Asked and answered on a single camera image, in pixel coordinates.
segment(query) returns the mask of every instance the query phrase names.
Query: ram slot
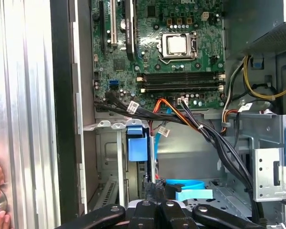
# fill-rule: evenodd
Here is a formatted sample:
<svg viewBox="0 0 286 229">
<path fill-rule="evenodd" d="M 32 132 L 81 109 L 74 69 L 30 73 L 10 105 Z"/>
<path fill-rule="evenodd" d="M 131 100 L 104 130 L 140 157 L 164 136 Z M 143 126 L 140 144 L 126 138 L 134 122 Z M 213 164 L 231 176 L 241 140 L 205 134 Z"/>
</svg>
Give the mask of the ram slot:
<svg viewBox="0 0 286 229">
<path fill-rule="evenodd" d="M 141 93 L 218 91 L 218 83 L 145 84 Z"/>
<path fill-rule="evenodd" d="M 104 2 L 99 1 L 100 9 L 100 28 L 101 28 L 101 49 L 102 52 L 105 52 L 106 36 L 105 36 L 105 11 L 104 11 Z"/>
<path fill-rule="evenodd" d="M 139 79 L 147 83 L 170 83 L 192 81 L 218 81 L 217 73 L 149 73 L 138 74 Z"/>
<path fill-rule="evenodd" d="M 116 46 L 118 44 L 117 29 L 116 29 L 116 6 L 115 0 L 110 0 L 110 23 L 111 23 L 111 45 Z"/>
</svg>

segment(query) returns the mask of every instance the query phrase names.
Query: yellow cable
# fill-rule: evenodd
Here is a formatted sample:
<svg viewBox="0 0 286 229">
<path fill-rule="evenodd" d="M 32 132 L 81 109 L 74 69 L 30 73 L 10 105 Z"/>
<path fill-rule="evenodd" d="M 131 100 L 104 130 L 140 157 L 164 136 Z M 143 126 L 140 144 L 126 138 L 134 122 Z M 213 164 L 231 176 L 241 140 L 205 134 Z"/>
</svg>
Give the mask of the yellow cable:
<svg viewBox="0 0 286 229">
<path fill-rule="evenodd" d="M 249 82 L 249 79 L 248 79 L 248 61 L 249 61 L 249 57 L 247 56 L 245 58 L 245 62 L 244 62 L 244 78 L 245 78 L 245 83 L 247 85 L 247 88 L 249 89 L 249 91 L 255 95 L 256 97 L 258 98 L 261 98 L 261 99 L 269 99 L 269 100 L 273 100 L 273 98 L 279 98 L 283 95 L 286 94 L 286 90 L 279 93 L 279 94 L 275 94 L 275 95 L 263 95 L 263 94 L 259 94 L 255 91 L 252 90 L 251 86 L 250 86 L 250 82 Z"/>
</svg>

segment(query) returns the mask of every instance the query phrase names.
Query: chip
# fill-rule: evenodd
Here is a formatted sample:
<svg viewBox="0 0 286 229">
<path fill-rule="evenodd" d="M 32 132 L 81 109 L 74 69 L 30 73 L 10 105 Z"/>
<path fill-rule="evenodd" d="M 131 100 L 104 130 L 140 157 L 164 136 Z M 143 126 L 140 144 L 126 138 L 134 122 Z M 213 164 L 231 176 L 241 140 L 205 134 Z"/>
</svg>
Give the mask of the chip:
<svg viewBox="0 0 286 229">
<path fill-rule="evenodd" d="M 125 59 L 114 59 L 113 69 L 115 71 L 124 71 L 125 70 Z"/>
<path fill-rule="evenodd" d="M 155 6 L 147 6 L 147 16 L 149 18 L 154 18 L 156 16 L 156 7 Z"/>
</svg>

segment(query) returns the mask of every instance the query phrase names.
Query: cable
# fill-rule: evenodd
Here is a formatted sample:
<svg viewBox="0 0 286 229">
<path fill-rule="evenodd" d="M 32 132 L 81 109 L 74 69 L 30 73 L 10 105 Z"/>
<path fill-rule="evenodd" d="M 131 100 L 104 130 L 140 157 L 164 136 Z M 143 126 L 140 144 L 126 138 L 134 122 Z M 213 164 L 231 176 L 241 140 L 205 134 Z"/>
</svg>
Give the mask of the cable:
<svg viewBox="0 0 286 229">
<path fill-rule="evenodd" d="M 236 148 L 237 146 L 237 142 L 238 142 L 238 139 L 239 139 L 239 131 L 240 131 L 240 114 L 241 112 L 237 112 L 236 114 L 236 119 L 235 119 L 235 127 L 234 127 L 234 139 L 235 139 L 235 142 L 234 142 L 234 149 Z"/>
<path fill-rule="evenodd" d="M 248 62 L 249 62 L 249 56 L 246 56 L 245 57 L 245 61 L 244 61 L 244 79 L 245 79 L 245 84 L 247 86 L 247 88 L 249 89 L 249 91 L 256 97 L 258 98 L 261 98 L 261 99 L 270 99 L 270 100 L 274 100 L 276 98 L 279 98 L 283 95 L 286 94 L 286 90 L 284 90 L 283 92 L 281 93 L 278 93 L 278 94 L 275 94 L 275 95 L 272 95 L 272 96 L 269 96 L 269 95 L 263 95 L 263 94 L 259 94 L 255 91 L 252 90 L 251 86 L 250 86 L 250 82 L 249 82 L 249 79 L 248 79 Z"/>
</svg>

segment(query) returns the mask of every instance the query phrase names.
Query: pcie slot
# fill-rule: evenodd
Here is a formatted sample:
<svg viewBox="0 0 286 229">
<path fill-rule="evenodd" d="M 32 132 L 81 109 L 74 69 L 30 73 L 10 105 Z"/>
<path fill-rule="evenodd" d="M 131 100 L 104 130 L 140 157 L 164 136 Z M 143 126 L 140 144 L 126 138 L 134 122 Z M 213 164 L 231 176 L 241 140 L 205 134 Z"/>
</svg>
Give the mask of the pcie slot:
<svg viewBox="0 0 286 229">
<path fill-rule="evenodd" d="M 174 84 L 145 84 L 141 93 L 148 92 L 189 92 L 189 91 L 218 91 L 219 83 L 174 83 Z"/>
<path fill-rule="evenodd" d="M 111 21 L 111 45 L 116 46 L 117 40 L 117 29 L 116 29 L 116 9 L 115 0 L 110 0 L 110 21 Z"/>
<path fill-rule="evenodd" d="M 135 12 L 133 2 L 133 0 L 125 0 L 126 53 L 130 61 L 135 60 Z"/>
<path fill-rule="evenodd" d="M 100 29 L 101 29 L 101 49 L 102 52 L 105 52 L 105 11 L 104 11 L 104 2 L 99 1 L 99 10 L 100 10 Z"/>
</svg>

